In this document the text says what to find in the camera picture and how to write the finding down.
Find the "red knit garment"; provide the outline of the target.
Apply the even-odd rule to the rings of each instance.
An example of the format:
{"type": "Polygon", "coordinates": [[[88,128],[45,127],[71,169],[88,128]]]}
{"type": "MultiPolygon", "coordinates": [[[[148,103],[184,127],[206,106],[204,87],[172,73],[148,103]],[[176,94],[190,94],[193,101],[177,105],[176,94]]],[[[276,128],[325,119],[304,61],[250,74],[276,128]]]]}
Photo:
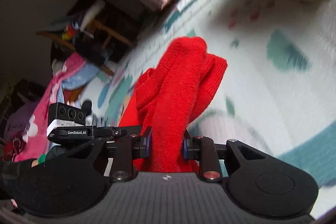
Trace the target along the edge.
{"type": "Polygon", "coordinates": [[[208,53],[202,38],[184,36],[170,43],[156,68],[139,77],[119,123],[152,129],[151,155],[135,160],[136,170],[198,171],[196,161],[182,156],[183,135],[213,100],[226,69],[226,60],[208,53]]]}

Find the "pink and blue blanket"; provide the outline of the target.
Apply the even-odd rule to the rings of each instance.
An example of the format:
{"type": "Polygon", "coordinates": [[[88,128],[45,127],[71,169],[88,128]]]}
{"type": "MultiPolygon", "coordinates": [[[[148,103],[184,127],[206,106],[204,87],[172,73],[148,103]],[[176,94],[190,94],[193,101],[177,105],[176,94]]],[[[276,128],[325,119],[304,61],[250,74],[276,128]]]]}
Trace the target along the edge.
{"type": "Polygon", "coordinates": [[[54,74],[44,94],[11,114],[4,138],[1,161],[22,161],[38,158],[49,150],[47,139],[49,106],[64,103],[64,90],[75,90],[88,84],[100,72],[96,65],[73,53],[54,74]]]}

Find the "cartoon print play mat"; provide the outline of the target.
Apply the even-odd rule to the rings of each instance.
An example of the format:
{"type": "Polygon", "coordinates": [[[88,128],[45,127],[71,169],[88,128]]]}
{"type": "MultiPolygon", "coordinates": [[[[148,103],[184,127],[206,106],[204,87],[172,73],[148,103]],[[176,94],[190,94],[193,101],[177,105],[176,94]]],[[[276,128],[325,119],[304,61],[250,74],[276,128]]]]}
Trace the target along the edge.
{"type": "Polygon", "coordinates": [[[179,4],[115,68],[82,92],[117,125],[135,82],[169,43],[199,36],[228,67],[189,131],[217,143],[238,139],[310,173],[312,216],[335,207],[335,0],[192,0],[179,4]]]}

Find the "colourful toy on chair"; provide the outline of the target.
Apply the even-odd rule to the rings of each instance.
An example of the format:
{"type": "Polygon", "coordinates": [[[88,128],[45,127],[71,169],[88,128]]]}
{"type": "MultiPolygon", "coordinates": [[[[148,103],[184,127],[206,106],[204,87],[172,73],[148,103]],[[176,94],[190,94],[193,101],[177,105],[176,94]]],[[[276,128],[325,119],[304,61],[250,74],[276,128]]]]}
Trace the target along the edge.
{"type": "Polygon", "coordinates": [[[62,33],[62,39],[65,41],[70,41],[77,35],[78,31],[79,31],[78,23],[72,22],[64,29],[64,32],[62,33]]]}

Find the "wooden chair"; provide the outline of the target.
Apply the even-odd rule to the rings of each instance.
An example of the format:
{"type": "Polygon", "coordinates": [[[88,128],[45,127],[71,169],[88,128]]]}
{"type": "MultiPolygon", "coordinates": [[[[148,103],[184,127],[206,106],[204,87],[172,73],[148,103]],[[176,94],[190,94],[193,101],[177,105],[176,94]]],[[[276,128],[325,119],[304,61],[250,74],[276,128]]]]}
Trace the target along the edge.
{"type": "Polygon", "coordinates": [[[37,31],[113,76],[107,62],[118,63],[136,44],[138,27],[127,13],[106,0],[77,0],[62,18],[37,31]],[[66,26],[77,22],[79,31],[70,41],[62,39],[66,26]]]}

